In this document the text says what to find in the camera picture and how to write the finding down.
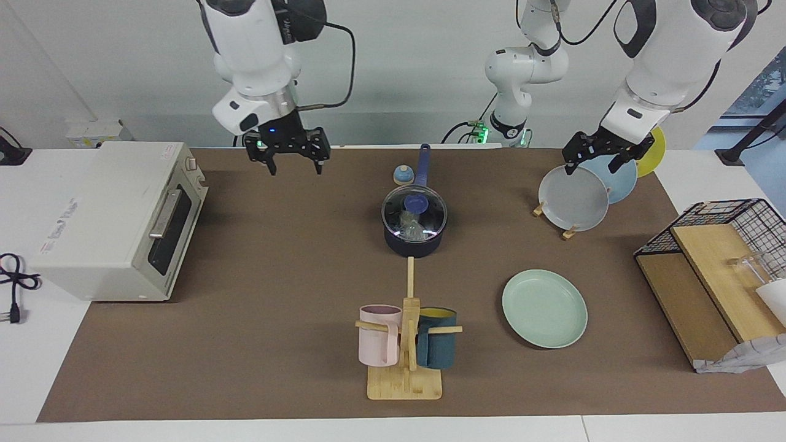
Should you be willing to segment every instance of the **oven window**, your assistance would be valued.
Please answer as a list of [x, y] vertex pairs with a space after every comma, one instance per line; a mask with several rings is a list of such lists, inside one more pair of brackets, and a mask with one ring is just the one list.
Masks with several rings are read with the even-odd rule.
[[148, 262], [162, 275], [169, 270], [174, 250], [178, 247], [180, 235], [185, 227], [185, 221], [189, 218], [189, 213], [191, 212], [191, 198], [179, 184], [178, 189], [181, 190], [180, 199], [174, 207], [169, 227], [163, 234], [163, 238], [153, 241], [150, 253], [148, 253]]

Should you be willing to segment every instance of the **oven door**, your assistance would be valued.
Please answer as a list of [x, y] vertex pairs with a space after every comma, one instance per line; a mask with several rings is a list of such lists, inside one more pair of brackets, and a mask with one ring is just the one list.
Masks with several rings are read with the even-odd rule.
[[134, 257], [134, 267], [155, 287], [148, 300], [169, 299], [201, 206], [193, 184], [175, 168]]

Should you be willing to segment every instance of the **window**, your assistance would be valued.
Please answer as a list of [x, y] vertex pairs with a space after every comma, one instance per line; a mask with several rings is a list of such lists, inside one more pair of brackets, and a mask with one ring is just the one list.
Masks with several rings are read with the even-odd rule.
[[786, 47], [731, 105], [717, 126], [754, 126], [786, 98]]

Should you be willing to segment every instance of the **green plate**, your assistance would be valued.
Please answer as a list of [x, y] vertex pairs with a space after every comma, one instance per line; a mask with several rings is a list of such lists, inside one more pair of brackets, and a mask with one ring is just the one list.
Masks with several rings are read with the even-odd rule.
[[502, 310], [516, 333], [543, 348], [578, 341], [587, 327], [587, 306], [567, 279], [545, 270], [523, 271], [502, 292]]

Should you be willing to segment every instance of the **label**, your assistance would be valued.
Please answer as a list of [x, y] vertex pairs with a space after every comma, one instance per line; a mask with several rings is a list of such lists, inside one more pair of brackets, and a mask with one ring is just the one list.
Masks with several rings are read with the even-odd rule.
[[65, 231], [66, 226], [67, 223], [65, 222], [65, 219], [62, 218], [58, 219], [57, 221], [54, 222], [54, 229], [52, 229], [52, 232], [49, 234], [49, 236], [47, 236], [47, 238], [58, 239]]
[[76, 214], [76, 211], [79, 210], [79, 204], [82, 202], [82, 198], [71, 198], [68, 200], [68, 204], [65, 205], [65, 209], [54, 222], [54, 227], [50, 230], [50, 233], [46, 236], [47, 241], [43, 243], [41, 246], [39, 253], [42, 255], [49, 255], [54, 249], [54, 245], [63, 233], [65, 232], [66, 227], [68, 227], [68, 222], [73, 216]]
[[163, 148], [163, 152], [161, 152], [161, 159], [162, 160], [169, 160], [174, 155], [174, 143], [169, 143]]
[[45, 243], [44, 243], [44, 244], [41, 246], [41, 249], [39, 250], [39, 253], [40, 253], [40, 254], [42, 254], [42, 255], [49, 255], [49, 254], [50, 254], [50, 252], [52, 252], [52, 249], [54, 249], [54, 245], [55, 245], [56, 243], [57, 243], [57, 240], [54, 240], [54, 239], [53, 239], [53, 240], [51, 240], [51, 241], [47, 241], [47, 242], [45, 242]]
[[79, 203], [82, 202], [82, 198], [71, 198], [68, 201], [68, 204], [65, 206], [65, 210], [63, 211], [63, 215], [60, 215], [61, 218], [71, 218], [75, 213], [76, 209], [79, 208]]

